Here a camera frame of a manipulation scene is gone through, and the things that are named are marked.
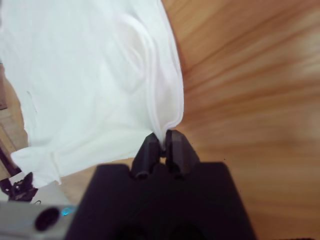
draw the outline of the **white cloth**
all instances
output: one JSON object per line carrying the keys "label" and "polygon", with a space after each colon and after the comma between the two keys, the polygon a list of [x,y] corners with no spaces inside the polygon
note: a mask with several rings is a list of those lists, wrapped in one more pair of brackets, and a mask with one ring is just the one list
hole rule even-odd
{"label": "white cloth", "polygon": [[160,0],[3,0],[0,58],[29,147],[13,161],[36,188],[162,142],[184,110]]}

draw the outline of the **white t-shirt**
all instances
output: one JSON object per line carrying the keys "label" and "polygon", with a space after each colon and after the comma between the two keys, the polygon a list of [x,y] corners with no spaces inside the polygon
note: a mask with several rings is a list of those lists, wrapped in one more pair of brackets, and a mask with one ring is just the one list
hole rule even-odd
{"label": "white t-shirt", "polygon": [[161,142],[183,117],[183,81],[161,0],[3,0],[0,58],[36,188]]}

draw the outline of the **wood grain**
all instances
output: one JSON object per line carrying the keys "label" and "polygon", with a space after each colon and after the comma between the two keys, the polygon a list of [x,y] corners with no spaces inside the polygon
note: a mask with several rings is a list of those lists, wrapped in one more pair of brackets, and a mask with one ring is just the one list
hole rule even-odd
{"label": "wood grain", "polygon": [[319,3],[163,0],[184,78],[178,130],[228,165],[259,239],[320,238]]}

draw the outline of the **blue led light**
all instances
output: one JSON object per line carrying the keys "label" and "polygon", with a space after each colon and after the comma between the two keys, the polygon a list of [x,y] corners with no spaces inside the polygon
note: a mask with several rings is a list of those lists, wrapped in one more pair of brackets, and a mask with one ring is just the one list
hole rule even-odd
{"label": "blue led light", "polygon": [[65,209],[62,210],[61,213],[62,213],[63,216],[67,216],[68,214],[71,213],[70,207],[66,207]]}
{"label": "blue led light", "polygon": [[69,214],[72,214],[73,212],[75,212],[77,210],[76,207],[72,207],[72,206],[69,206],[69,207],[66,207],[62,210],[61,212],[61,215],[62,216],[67,216]]}

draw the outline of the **wooden floor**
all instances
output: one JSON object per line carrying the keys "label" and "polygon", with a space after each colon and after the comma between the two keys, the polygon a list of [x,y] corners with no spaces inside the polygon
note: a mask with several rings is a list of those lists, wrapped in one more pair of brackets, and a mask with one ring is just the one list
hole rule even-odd
{"label": "wooden floor", "polygon": [[[227,164],[259,239],[320,239],[320,1],[163,4],[183,71],[177,129],[202,161]],[[72,201],[93,171],[62,179]]]}

